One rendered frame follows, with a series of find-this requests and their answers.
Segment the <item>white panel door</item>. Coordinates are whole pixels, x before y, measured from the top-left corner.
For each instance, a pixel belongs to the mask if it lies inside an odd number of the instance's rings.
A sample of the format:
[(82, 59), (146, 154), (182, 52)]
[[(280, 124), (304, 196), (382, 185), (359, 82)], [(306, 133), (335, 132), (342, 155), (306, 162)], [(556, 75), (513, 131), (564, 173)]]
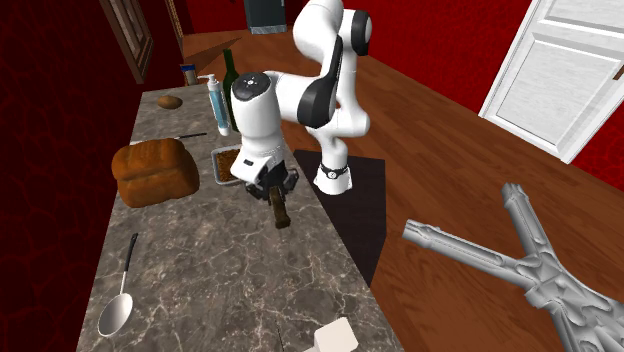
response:
[(532, 0), (479, 112), (570, 163), (624, 101), (624, 0)]

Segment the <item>brown framed wall picture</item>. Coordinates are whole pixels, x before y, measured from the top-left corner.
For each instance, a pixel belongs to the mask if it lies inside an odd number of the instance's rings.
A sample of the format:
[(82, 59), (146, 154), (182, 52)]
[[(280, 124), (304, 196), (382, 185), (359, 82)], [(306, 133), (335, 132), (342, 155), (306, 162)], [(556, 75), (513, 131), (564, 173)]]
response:
[(146, 79), (153, 37), (138, 0), (99, 0), (137, 84)]

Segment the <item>white cube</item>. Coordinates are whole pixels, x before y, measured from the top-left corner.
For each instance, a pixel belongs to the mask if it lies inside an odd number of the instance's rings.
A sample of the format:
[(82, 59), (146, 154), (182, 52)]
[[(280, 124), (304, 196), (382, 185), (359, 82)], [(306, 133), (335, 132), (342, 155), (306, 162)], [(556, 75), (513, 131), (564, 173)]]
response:
[(346, 317), (320, 327), (314, 332), (314, 344), (304, 352), (353, 352), (359, 345)]

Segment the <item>dark grey appliance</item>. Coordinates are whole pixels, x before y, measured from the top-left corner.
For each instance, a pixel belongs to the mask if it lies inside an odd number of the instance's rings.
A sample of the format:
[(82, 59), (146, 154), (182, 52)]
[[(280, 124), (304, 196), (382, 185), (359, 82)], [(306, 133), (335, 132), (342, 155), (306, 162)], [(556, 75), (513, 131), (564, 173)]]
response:
[(247, 27), (256, 34), (287, 31), (284, 0), (244, 0)]

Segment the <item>blue pump dispenser bottle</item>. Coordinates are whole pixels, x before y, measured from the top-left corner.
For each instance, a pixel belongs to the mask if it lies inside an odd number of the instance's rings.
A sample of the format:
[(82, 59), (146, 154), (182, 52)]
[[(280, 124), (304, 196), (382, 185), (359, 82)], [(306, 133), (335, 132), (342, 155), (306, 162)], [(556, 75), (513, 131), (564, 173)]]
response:
[(217, 121), (219, 133), (222, 136), (229, 136), (231, 132), (229, 123), (229, 113), (224, 98), (222, 84), (216, 79), (214, 74), (202, 75), (200, 79), (207, 79), (210, 102), (214, 117)]

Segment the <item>grey metal chair base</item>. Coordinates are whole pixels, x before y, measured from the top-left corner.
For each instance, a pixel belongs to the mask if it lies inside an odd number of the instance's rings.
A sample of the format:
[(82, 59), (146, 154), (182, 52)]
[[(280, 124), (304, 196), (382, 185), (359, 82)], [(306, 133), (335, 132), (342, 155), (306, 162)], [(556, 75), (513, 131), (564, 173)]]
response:
[(523, 188), (501, 189), (526, 256), (514, 259), (409, 219), (403, 237), (525, 290), (537, 309), (547, 310), (566, 352), (624, 352), (624, 304), (596, 292), (561, 264)]

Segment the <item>black handled knife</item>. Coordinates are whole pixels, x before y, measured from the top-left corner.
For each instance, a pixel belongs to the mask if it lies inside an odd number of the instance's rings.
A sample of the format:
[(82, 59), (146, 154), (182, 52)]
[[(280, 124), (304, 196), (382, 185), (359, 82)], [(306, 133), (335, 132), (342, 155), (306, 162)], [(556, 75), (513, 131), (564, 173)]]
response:
[[(180, 139), (188, 139), (188, 138), (194, 138), (194, 137), (205, 136), (205, 135), (207, 135), (207, 132), (186, 134), (186, 135), (180, 135), (180, 136), (176, 136), (176, 137), (165, 137), (165, 139), (171, 138), (171, 139), (180, 140)], [(136, 145), (136, 144), (143, 143), (143, 142), (146, 142), (146, 141), (148, 141), (148, 140), (131, 141), (131, 142), (129, 142), (129, 145)]]

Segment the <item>dark robot stand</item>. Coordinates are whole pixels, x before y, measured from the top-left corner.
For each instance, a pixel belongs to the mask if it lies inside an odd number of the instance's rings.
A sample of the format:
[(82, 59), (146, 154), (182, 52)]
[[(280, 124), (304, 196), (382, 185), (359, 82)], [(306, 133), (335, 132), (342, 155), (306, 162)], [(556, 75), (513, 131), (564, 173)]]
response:
[(297, 149), (294, 157), (368, 286), (386, 238), (385, 161), (348, 157), (353, 187), (327, 195), (313, 183), (321, 153)]

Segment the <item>metal tray with brown food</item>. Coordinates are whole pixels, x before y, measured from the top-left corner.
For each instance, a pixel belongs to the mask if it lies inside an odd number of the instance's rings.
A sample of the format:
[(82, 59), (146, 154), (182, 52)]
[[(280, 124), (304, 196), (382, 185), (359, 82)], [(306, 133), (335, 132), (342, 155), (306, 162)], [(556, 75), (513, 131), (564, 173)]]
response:
[(215, 182), (218, 185), (229, 186), (241, 182), (240, 179), (233, 176), (230, 172), (230, 168), (238, 156), (240, 147), (241, 145), (220, 147), (211, 152)]

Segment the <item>dark green wine bottle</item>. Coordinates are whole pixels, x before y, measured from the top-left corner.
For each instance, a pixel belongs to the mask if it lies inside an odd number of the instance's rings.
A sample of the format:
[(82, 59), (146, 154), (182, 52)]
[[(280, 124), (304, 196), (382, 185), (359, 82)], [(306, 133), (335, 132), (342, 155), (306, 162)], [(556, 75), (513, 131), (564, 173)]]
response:
[(234, 117), (232, 102), (231, 102), (231, 89), (234, 81), (239, 77), (238, 72), (235, 69), (235, 64), (232, 56), (232, 51), (229, 48), (223, 50), (223, 56), (225, 60), (226, 73), (223, 79), (224, 97), (226, 99), (226, 105), (228, 108), (228, 114), (230, 117), (232, 130), (238, 132), (239, 129)]

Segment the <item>brown bread loaf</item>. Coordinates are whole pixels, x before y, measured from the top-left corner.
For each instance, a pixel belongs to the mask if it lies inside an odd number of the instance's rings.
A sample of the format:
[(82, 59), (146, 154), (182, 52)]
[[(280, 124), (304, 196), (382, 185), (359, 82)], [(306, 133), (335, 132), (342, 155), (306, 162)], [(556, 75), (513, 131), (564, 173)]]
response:
[(122, 147), (115, 153), (111, 169), (121, 199), (132, 208), (183, 198), (200, 187), (192, 155), (173, 138)]

